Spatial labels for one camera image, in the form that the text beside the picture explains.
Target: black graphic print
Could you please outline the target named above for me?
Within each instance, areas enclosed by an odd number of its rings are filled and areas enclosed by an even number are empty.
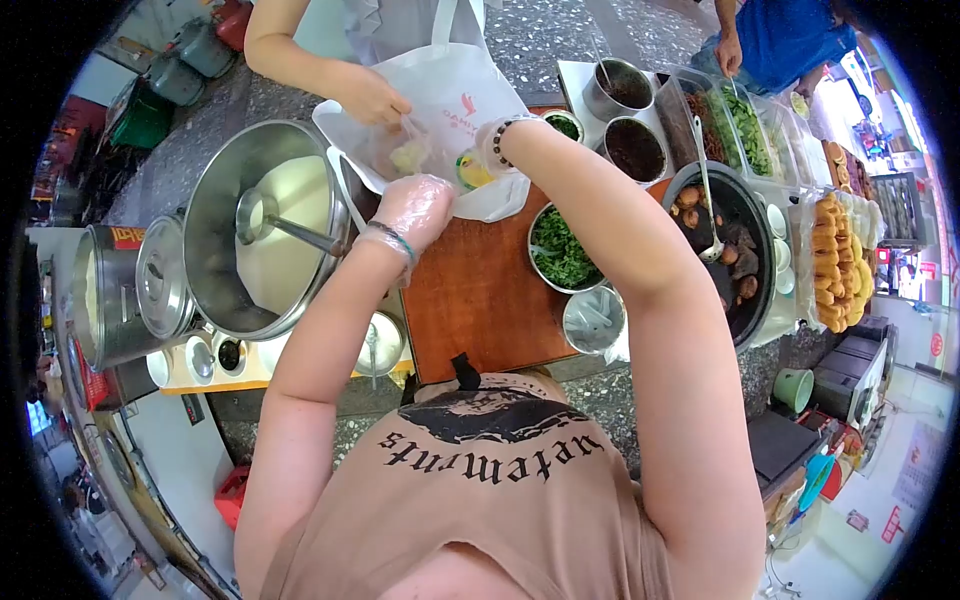
[[[447,392],[401,407],[397,414],[448,444],[473,440],[516,444],[589,420],[566,404],[509,389]]]

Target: hand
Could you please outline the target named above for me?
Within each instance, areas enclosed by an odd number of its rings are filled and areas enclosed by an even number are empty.
[[[743,49],[740,48],[740,38],[734,33],[731,36],[723,36],[720,43],[713,49],[713,54],[720,63],[720,71],[724,77],[736,77],[740,72],[740,64],[743,63]]]
[[[450,222],[455,196],[450,183],[432,175],[412,175],[393,181],[384,191],[373,220],[396,232],[403,241],[375,226],[367,226],[357,241],[371,239],[385,243],[406,256],[412,267],[444,232]]]
[[[338,66],[336,77],[341,83],[333,99],[347,114],[364,125],[399,127],[400,115],[412,109],[410,103],[376,71],[350,62]]]
[[[473,137],[474,143],[476,144],[476,157],[480,161],[480,164],[483,165],[487,172],[490,173],[491,177],[498,178],[504,174],[511,173],[516,170],[515,167],[511,166],[509,163],[504,162],[505,158],[503,154],[497,154],[493,151],[494,146],[499,144],[494,144],[493,140],[499,136],[498,129],[506,121],[515,121],[517,117],[504,117],[493,120],[489,123],[484,123],[477,129],[476,135]]]

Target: spoon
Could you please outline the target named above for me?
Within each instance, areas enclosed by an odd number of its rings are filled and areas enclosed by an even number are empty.
[[[379,339],[379,333],[376,331],[376,325],[373,323],[367,327],[367,348],[370,349],[370,372],[372,373],[373,389],[376,390],[376,342]]]
[[[260,206],[262,217],[259,223],[254,223],[252,216],[258,205]],[[270,235],[270,232],[273,231],[274,228],[277,228],[296,237],[302,242],[306,242],[314,248],[326,252],[334,258],[340,258],[349,250],[349,247],[340,240],[335,240],[319,231],[314,231],[293,221],[280,218],[276,198],[262,194],[253,187],[240,196],[240,202],[237,203],[237,210],[234,215],[234,222],[237,229],[237,239],[244,246],[248,246],[257,240],[262,240]]]
[[[707,152],[704,150],[704,127],[699,116],[693,117],[693,138],[697,142],[697,158],[700,160],[700,177],[704,180],[704,191],[707,193],[707,213],[710,215],[710,232],[713,233],[713,246],[700,252],[700,260],[709,264],[716,262],[723,253],[723,242],[717,236],[717,225],[713,220],[713,198],[710,196],[710,179],[707,173]]]
[[[593,55],[597,58],[597,62],[600,63],[600,70],[603,71],[603,76],[607,80],[607,85],[610,83],[610,75],[607,73],[607,65],[603,63],[603,59],[600,58],[600,52],[597,50],[597,42],[593,39],[593,34],[590,34],[590,45],[593,46]]]

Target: chopped green herbs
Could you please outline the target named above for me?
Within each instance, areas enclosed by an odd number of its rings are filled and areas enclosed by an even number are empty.
[[[570,139],[577,141],[580,139],[580,130],[577,129],[577,124],[566,118],[561,114],[552,114],[546,118],[546,122],[550,124],[553,129],[558,132],[566,135]]]
[[[534,252],[537,268],[562,288],[575,289],[600,273],[553,206],[534,224],[533,243],[538,247]]]
[[[737,98],[729,85],[723,86],[723,97],[727,107],[730,108],[733,124],[740,132],[740,143],[743,144],[743,151],[747,155],[750,168],[761,177],[773,176],[773,165],[770,163],[766,143],[763,141],[763,132],[760,130],[754,110],[747,102]]]

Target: wooden cutting board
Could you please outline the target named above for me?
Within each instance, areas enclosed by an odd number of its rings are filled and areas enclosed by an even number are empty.
[[[527,254],[527,232],[547,202],[531,185],[518,214],[496,223],[453,219],[423,253],[402,290],[421,383],[453,379],[450,359],[461,352],[479,372],[577,353],[560,325],[570,296],[540,279]]]

